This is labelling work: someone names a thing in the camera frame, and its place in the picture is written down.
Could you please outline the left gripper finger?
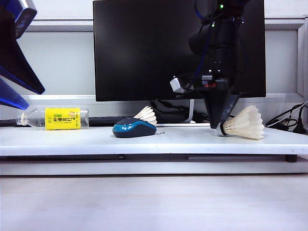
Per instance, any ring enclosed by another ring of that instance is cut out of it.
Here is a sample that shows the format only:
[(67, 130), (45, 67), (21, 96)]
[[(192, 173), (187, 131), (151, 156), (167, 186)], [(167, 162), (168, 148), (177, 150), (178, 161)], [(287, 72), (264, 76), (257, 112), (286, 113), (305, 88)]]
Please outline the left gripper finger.
[(2, 79), (0, 80), (0, 104), (13, 108), (28, 108), (29, 104)]
[(45, 88), (17, 43), (36, 14), (31, 0), (0, 2), (0, 74), (29, 91), (42, 94)]

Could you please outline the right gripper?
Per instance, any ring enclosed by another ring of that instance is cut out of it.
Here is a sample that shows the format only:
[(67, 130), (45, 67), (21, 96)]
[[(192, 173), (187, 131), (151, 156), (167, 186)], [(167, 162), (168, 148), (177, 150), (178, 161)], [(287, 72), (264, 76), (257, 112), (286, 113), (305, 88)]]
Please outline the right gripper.
[(219, 123), (225, 122), (242, 91), (237, 86), (238, 72), (203, 71), (199, 79), (199, 94), (204, 95), (210, 127), (216, 129)]

